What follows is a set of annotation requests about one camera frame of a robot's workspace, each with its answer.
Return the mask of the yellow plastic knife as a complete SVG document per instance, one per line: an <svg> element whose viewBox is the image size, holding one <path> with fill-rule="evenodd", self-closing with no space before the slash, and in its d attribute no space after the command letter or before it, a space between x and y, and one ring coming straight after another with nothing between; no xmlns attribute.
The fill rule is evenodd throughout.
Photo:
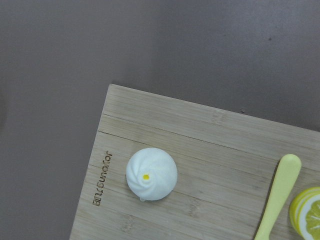
<svg viewBox="0 0 320 240"><path fill-rule="evenodd" d="M269 196L265 205L256 240L268 240L280 212L285 205L300 174L302 162L294 154L284 155L277 166Z"/></svg>

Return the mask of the white steamed bun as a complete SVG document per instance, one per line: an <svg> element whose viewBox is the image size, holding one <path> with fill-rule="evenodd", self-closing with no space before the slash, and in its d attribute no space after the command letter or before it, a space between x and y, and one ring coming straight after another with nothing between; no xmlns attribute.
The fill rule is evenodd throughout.
<svg viewBox="0 0 320 240"><path fill-rule="evenodd" d="M175 188L178 170L167 152L148 147L137 151L129 159L125 176L130 190L140 201L158 201Z"/></svg>

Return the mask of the bamboo cutting board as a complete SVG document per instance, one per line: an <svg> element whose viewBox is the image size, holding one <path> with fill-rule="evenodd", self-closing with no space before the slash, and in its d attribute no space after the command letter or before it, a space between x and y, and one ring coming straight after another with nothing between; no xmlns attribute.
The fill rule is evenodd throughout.
<svg viewBox="0 0 320 240"><path fill-rule="evenodd" d="M155 147L174 159L174 190L140 201L126 165ZM276 166L297 155L288 198L320 184L320 134L112 84L73 222L72 240L252 240Z"/></svg>

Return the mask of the lower lemon slice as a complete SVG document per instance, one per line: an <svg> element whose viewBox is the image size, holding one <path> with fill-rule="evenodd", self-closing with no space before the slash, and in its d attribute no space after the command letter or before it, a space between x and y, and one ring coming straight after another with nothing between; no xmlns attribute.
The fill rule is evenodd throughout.
<svg viewBox="0 0 320 240"><path fill-rule="evenodd" d="M294 230L304 240L320 239L320 188L300 192L291 202L289 219Z"/></svg>

